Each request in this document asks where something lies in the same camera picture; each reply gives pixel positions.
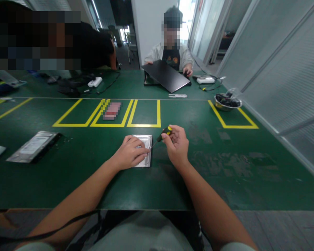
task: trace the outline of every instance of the screwdriver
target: screwdriver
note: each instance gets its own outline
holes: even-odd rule
[[[152,148],[156,145],[157,142],[160,142],[160,141],[163,139],[163,138],[162,138],[162,134],[163,134],[163,133],[165,133],[165,134],[167,134],[167,135],[170,135],[171,132],[172,132],[172,128],[171,128],[171,127],[165,128],[165,129],[162,131],[162,133],[160,134],[160,136],[157,138],[157,141],[154,143],[154,145],[153,145],[150,149],[152,149]]]

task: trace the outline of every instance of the black apron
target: black apron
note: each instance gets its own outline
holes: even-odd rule
[[[162,61],[166,62],[173,69],[179,71],[180,67],[180,53],[177,49],[163,50]]]

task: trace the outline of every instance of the hard drive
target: hard drive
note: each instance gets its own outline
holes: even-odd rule
[[[39,131],[6,161],[30,163],[39,160],[45,152],[57,141],[57,132]]]
[[[148,149],[151,148],[152,135],[133,135],[133,136],[140,139],[144,143],[145,148]],[[148,156],[146,156],[144,160],[135,167],[150,167],[150,165],[151,165],[151,152],[149,152]]]

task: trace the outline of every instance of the person sitting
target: person sitting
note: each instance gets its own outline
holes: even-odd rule
[[[191,217],[193,216],[191,212],[181,211],[121,211],[112,214],[113,217],[108,217],[107,212],[101,227],[100,239],[90,251],[204,250],[201,229],[211,241],[213,250],[258,250],[233,211],[189,162],[187,158],[189,141],[184,128],[177,125],[169,126],[172,133],[162,134],[163,142],[170,161],[187,187],[195,217]],[[142,141],[131,135],[126,136],[115,154],[53,209],[28,236],[53,231],[74,217],[93,211],[116,174],[134,167],[148,154],[151,154],[150,149],[145,148]],[[80,219],[39,242],[21,243],[15,251],[66,250],[87,220]]]
[[[182,25],[182,12],[175,6],[164,13],[164,41],[154,46],[144,64],[153,64],[154,61],[163,60],[173,69],[180,71],[188,77],[192,76],[193,58],[188,48],[180,46],[179,30]]]
[[[74,13],[35,12],[19,3],[1,0],[0,58],[1,63],[8,64],[1,68],[42,70],[45,65],[44,69],[48,70],[48,59],[60,59],[65,61],[65,70],[105,66],[116,70],[116,50],[111,36],[79,20],[64,23],[65,15],[74,16]]]

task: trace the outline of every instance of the metal bowl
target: metal bowl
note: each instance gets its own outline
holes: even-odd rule
[[[239,99],[237,99],[240,102],[240,105],[238,107],[229,107],[229,106],[225,106],[225,105],[221,104],[219,101],[217,101],[216,95],[214,96],[214,99],[215,99],[215,107],[218,108],[219,110],[225,111],[225,112],[230,112],[234,109],[242,107],[242,105],[243,105],[242,101]]]

